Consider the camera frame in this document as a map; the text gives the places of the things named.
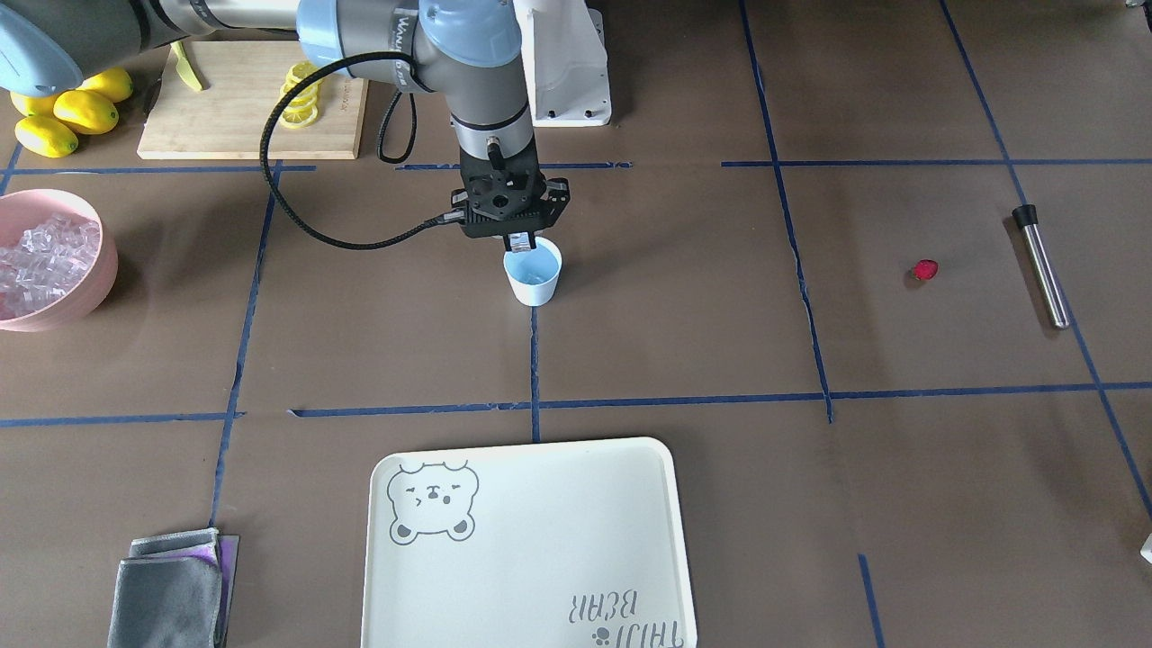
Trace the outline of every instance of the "white cup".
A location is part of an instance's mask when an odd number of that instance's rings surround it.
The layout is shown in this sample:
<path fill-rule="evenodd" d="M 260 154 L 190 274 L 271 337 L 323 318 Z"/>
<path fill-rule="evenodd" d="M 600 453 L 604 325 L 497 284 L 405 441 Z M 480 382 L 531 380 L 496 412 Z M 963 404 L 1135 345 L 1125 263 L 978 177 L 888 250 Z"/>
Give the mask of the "white cup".
<path fill-rule="evenodd" d="M 505 272 L 511 292 L 524 306 L 544 306 L 552 299 L 560 279 L 563 257 L 560 248 L 547 239 L 536 238 L 536 249 L 505 253 Z"/>

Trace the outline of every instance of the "bear drawing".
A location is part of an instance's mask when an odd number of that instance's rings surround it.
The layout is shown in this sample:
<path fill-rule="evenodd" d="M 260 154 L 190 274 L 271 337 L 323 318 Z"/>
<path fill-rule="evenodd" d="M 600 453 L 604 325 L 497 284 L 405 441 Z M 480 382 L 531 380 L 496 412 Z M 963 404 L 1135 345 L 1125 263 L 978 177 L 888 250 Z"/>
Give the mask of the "bear drawing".
<path fill-rule="evenodd" d="M 416 469 L 403 465 L 388 482 L 388 499 L 395 521 L 392 541 L 411 544 L 419 534 L 446 533 L 456 542 L 472 535 L 472 497 L 479 489 L 476 473 L 462 465 L 422 464 Z"/>

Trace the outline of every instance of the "pink bowl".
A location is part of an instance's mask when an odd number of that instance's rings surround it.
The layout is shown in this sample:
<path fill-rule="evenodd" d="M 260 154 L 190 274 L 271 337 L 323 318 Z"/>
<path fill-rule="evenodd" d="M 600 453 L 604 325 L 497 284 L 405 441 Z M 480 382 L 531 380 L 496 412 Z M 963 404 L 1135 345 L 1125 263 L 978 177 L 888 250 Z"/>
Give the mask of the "pink bowl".
<path fill-rule="evenodd" d="M 84 218 L 100 226 L 96 263 L 67 295 L 22 317 L 0 319 L 5 331 L 47 331 L 79 319 L 100 306 L 116 279 L 116 246 L 100 217 L 84 198 L 58 189 L 29 189 L 0 196 L 0 246 L 20 242 L 25 229 L 48 220 L 53 213 Z"/>

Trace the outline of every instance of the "yellow knife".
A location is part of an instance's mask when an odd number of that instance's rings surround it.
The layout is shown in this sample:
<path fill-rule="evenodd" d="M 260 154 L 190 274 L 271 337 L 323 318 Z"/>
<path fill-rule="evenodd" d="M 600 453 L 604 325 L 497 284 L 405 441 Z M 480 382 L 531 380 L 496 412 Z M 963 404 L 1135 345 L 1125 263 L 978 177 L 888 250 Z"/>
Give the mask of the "yellow knife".
<path fill-rule="evenodd" d="M 196 70 L 192 69 L 192 63 L 188 60 L 188 52 L 184 52 L 184 44 L 180 40 L 173 42 L 172 51 L 176 54 L 176 74 L 180 75 L 184 85 L 197 92 L 204 90 L 204 84 L 200 83 L 199 77 L 196 76 Z"/>

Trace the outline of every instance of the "clear plastic ice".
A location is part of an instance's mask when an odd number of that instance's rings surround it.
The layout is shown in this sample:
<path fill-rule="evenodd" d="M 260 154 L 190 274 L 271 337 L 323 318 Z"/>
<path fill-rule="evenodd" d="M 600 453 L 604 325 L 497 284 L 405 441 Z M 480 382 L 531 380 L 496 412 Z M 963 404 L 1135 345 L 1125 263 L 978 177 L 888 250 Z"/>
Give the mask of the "clear plastic ice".
<path fill-rule="evenodd" d="M 15 247 L 0 247 L 0 319 L 36 312 L 68 294 L 99 249 L 99 225 L 59 213 L 24 231 Z"/>

